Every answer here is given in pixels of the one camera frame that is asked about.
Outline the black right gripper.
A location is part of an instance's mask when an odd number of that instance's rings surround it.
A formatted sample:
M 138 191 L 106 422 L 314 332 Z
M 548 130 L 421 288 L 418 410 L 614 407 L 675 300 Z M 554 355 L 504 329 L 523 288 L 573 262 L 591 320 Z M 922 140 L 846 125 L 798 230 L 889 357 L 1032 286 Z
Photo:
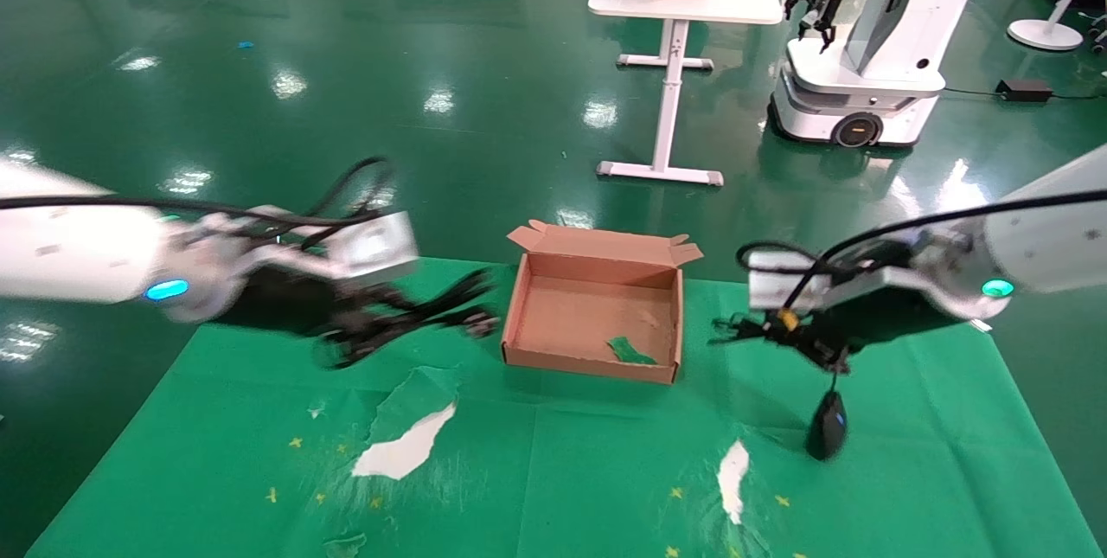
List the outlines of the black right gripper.
M 808 361 L 820 369 L 845 369 L 848 358 L 865 348 L 890 343 L 961 323 L 915 287 L 880 285 L 872 279 L 830 287 L 818 294 L 808 322 Z M 775 316 L 762 320 L 743 313 L 713 321 L 708 345 L 747 340 L 777 342 L 784 326 Z

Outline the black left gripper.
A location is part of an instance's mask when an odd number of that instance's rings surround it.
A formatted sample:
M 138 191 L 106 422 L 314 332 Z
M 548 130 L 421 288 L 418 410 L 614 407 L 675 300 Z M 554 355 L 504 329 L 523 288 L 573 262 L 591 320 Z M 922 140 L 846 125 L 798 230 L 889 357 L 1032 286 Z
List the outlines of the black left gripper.
M 298 337 L 324 334 L 333 349 L 332 369 L 353 366 L 412 330 L 407 317 L 368 312 L 362 291 L 297 272 L 249 273 L 232 303 L 211 322 Z

